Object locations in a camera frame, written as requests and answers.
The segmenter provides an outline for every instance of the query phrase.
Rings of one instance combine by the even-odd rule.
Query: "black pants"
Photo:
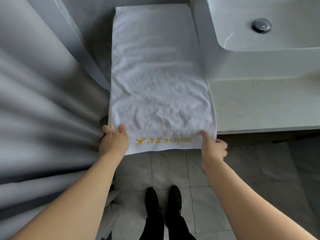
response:
[[[196,240],[195,237],[189,233],[184,218],[179,214],[167,217],[167,227],[170,240]],[[163,240],[164,230],[163,217],[160,212],[157,212],[146,218],[146,225],[144,226],[140,240]]]

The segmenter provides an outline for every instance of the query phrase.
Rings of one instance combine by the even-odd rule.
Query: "curtain fold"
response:
[[[0,239],[8,239],[96,161],[110,94],[26,0],[0,0],[0,21]]]

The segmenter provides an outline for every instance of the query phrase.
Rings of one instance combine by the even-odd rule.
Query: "leg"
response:
[[[190,234],[186,221],[180,215],[182,208],[182,198],[177,186],[172,186],[168,194],[168,208],[166,213],[166,223],[169,230],[170,240],[185,239],[195,240]]]
[[[158,195],[155,189],[148,188],[145,194],[145,205],[148,217],[140,240],[163,240],[164,222],[160,214]]]

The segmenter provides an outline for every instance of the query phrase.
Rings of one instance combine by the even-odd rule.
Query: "white sink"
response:
[[[208,79],[320,74],[320,0],[191,0]],[[266,18],[271,31],[251,24]]]

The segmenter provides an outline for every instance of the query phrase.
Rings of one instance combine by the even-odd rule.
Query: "white towel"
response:
[[[109,125],[124,123],[134,154],[200,149],[216,137],[214,106],[187,4],[117,7]]]

